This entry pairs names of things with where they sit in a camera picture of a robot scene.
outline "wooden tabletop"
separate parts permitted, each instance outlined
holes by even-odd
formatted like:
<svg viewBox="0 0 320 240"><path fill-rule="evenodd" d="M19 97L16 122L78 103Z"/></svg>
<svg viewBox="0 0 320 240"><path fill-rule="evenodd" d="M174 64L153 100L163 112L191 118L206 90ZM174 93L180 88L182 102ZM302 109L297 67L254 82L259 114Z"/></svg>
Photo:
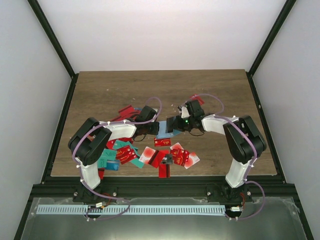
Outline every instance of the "wooden tabletop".
<svg viewBox="0 0 320 240"><path fill-rule="evenodd" d="M81 72L75 87L68 116L64 125L61 141L54 161L52 176L78 176L75 163L68 149L69 139L89 117L99 121L109 121L118 115L118 110L132 105L142 108L149 97L157 96L162 101L162 112L158 121L178 114L177 106L183 104L191 95L208 93L217 96L225 105L222 116L250 115L259 130L265 134L252 96L252 92L242 69L236 70L162 70L162 71L92 71ZM204 96L205 112L218 112L220 103ZM149 104L158 108L159 103ZM180 143L189 152L200 158L189 169L173 164L171 176L207 176L228 173L232 156L226 137L213 132L203 136L192 136L182 132L171 139ZM154 136L147 135L144 141L134 142L141 154L146 146L154 149ZM269 148L256 161L251 175L274 175L276 169ZM119 171L106 170L108 176L157 176L158 169L145 164L137 168L128 162Z"/></svg>

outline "white wall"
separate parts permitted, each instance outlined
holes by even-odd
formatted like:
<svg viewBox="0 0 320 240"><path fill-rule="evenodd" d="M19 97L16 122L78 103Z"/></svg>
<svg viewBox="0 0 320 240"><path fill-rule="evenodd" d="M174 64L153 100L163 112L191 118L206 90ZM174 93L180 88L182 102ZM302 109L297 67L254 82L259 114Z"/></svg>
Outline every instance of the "white wall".
<svg viewBox="0 0 320 240"><path fill-rule="evenodd" d="M298 0L254 75L286 179L320 239L320 1Z"/></svg>
<svg viewBox="0 0 320 240"><path fill-rule="evenodd" d="M41 180L69 84L28 2L0 1L0 239Z"/></svg>
<svg viewBox="0 0 320 240"><path fill-rule="evenodd" d="M285 0L39 0L78 71L249 70Z"/></svg>

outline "robotic arm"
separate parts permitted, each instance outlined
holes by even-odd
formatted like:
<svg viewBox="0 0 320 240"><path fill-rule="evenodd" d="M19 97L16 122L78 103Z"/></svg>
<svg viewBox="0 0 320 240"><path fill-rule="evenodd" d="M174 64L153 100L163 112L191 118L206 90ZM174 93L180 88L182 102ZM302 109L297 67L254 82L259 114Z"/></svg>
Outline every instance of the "robotic arm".
<svg viewBox="0 0 320 240"><path fill-rule="evenodd" d="M226 136L232 164L225 179L231 188L238 188L244 184L254 161L266 150L267 145L257 126L250 116L227 118L214 114L205 114L198 100L189 100L185 106L179 107L180 114L167 118L166 132L173 130L181 132L199 129L201 132L215 132ZM95 118L88 118L76 134L70 139L68 147L73 153L80 140L95 126L104 123L86 138L76 151L76 160L81 167L81 174L86 184L94 189L100 184L97 161L108 141L118 138L131 138L144 134L157 135L159 122L151 121L157 112L145 106L141 113L133 120L116 123L99 122Z"/></svg>

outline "black metal frame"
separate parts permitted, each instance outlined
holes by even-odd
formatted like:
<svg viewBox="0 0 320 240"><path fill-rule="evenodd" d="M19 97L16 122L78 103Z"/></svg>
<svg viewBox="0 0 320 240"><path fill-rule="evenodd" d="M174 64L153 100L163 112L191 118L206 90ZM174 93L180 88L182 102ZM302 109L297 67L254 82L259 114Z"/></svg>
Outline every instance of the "black metal frame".
<svg viewBox="0 0 320 240"><path fill-rule="evenodd" d="M67 57L64 53L59 41L52 30L44 12L42 11L37 0L28 0L31 8L33 9L36 17L41 23L45 33L50 39L54 49L60 57L63 65L70 75L71 82L67 93L67 97L62 109L62 113L58 122L58 127L53 139L50 149L49 157L44 169L41 184L35 184L31 190L30 197L26 204L23 216L21 218L15 239L20 239L27 221L27 217L31 208L33 198L74 198L74 193L80 188L79 177L52 177L51 171L55 157L57 154L58 146L60 143L61 135L64 129L65 121L68 115L69 107L73 97L73 93L78 80L78 73L75 74ZM265 191L267 197L292 197L296 206L300 210L299 217L303 224L305 234L308 239L313 239L309 224L307 222L305 213L300 203L294 184L286 183L284 172L278 158L277 151L268 127L267 120L263 108L261 106L258 93L253 81L253 75L266 55L269 47L275 39L278 31L288 16L290 10L294 6L296 0L287 0L276 19L269 35L267 36L261 50L259 51L251 69L246 73L247 79L252 91L252 95L262 122L262 126L266 135L266 140L271 151L271 155L276 168L276 175L261 175L249 176L248 180L259 182ZM209 202L220 202L221 204L230 204L225 202L221 197L216 194L207 195L208 192L214 193L216 187L224 183L223 176L190 176L190 177L171 177L171 178L158 178L158 177L105 177L101 181L101 186L104 192L116 192L117 196L122 198L143 198L143 197L200 197L207 198ZM261 192L255 185L250 186L252 197L260 197Z"/></svg>

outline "brown wood surface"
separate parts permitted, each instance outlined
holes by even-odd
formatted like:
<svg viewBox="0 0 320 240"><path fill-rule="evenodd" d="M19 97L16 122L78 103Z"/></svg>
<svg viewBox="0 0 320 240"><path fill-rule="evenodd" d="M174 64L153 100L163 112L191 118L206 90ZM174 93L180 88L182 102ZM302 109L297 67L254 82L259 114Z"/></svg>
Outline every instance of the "brown wood surface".
<svg viewBox="0 0 320 240"><path fill-rule="evenodd" d="M118 115L118 110L127 105L143 107L152 96L162 100L163 109L159 121L178 114L177 106L191 95L209 93L219 97L225 105L223 116L250 115L259 130L263 127L244 70L165 70L165 71L93 71L81 72L75 87L61 141L53 165L52 176L78 176L78 170L68 149L70 137L89 117L109 121ZM206 112L217 112L220 104L210 97L203 97ZM156 101L150 106L157 108ZM181 133L171 139L186 150L195 152L200 162L189 169L173 164L171 176L225 175L230 168L232 156L226 137L213 132L203 136ZM147 135L144 141L134 146L143 152L146 146L155 149L154 136ZM269 148L261 155L251 170L252 175L273 175L276 169ZM105 171L108 176L157 176L158 169L145 164L142 169L130 162L121 165L119 171Z"/></svg>

